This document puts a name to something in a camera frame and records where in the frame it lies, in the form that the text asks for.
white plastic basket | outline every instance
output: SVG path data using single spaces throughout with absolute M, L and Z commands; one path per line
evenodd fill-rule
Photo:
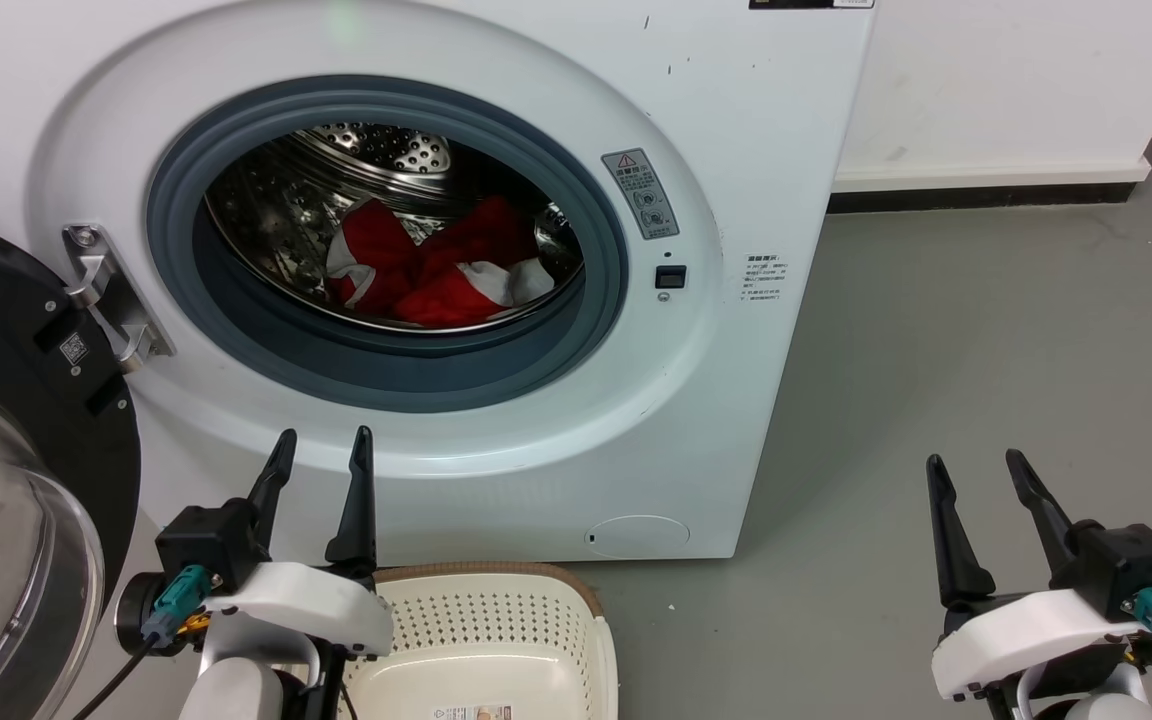
M 393 606 L 394 646 L 346 672 L 359 719 L 616 720 L 612 632 L 567 570 L 424 564 L 377 573 L 376 592 Z

door hinge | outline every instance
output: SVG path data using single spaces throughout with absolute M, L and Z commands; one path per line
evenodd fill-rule
M 100 225 L 66 225 L 65 255 L 79 275 L 65 288 L 75 306 L 91 311 L 109 338 L 123 374 L 134 373 L 154 355 L 175 355 L 150 306 L 122 271 L 114 243 Z

washing machine door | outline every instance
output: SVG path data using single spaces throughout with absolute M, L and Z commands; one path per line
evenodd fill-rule
M 0 238 L 0 717 L 51 717 L 122 569 L 141 485 L 109 341 Z

baseboard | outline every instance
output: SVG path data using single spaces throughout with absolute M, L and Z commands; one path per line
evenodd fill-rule
M 1020 187 L 1026 184 L 1100 184 L 1140 182 L 1149 176 L 1149 160 L 1128 162 L 1025 165 L 1011 168 L 890 168 L 838 170 L 833 192 L 941 190 L 947 187 Z
M 1010 209 L 1126 202 L 1149 175 L 1149 161 L 1069 165 L 1041 169 L 889 173 L 840 172 L 829 213 L 900 213 L 909 210 Z
M 1018 209 L 1024 205 L 1096 205 L 1127 202 L 1137 183 L 946 187 L 940 190 L 835 192 L 826 213 L 908 213 L 914 210 Z

laundry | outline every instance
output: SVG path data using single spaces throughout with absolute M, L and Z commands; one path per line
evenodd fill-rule
M 419 245 L 387 206 L 361 200 L 332 238 L 326 275 L 346 309 L 430 328 L 485 323 L 554 288 L 532 220 L 497 196 Z

